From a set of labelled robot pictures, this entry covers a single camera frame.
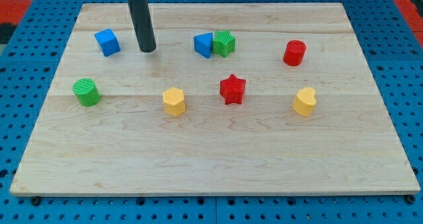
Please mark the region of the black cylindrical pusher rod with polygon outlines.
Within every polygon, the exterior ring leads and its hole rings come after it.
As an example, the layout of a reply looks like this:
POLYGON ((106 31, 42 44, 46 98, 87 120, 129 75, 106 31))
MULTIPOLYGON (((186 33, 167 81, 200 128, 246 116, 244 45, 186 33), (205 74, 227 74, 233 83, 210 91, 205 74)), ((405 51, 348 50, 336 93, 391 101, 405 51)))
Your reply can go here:
POLYGON ((127 0, 139 49, 153 52, 156 49, 148 0, 127 0))

